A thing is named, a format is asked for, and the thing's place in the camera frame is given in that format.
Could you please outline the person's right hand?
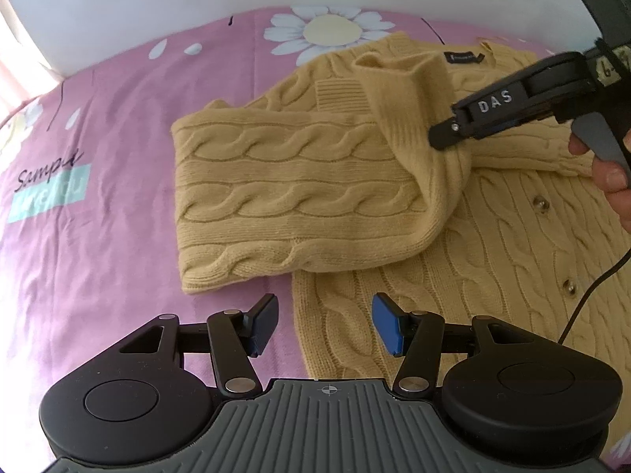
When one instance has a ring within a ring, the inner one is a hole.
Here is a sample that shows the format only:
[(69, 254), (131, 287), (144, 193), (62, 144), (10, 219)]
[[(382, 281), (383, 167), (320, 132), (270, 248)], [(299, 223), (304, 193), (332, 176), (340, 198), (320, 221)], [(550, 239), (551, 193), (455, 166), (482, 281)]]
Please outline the person's right hand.
[[(625, 134), (625, 148), (630, 152), (631, 132)], [(581, 141), (575, 134), (571, 134), (569, 153), (574, 156), (581, 156), (589, 151), (589, 147)], [(592, 180), (595, 185), (604, 193), (607, 203), (616, 212), (620, 224), (629, 234), (631, 232), (631, 191), (628, 188), (629, 179), (625, 170), (615, 162), (602, 161), (598, 157), (592, 160)]]

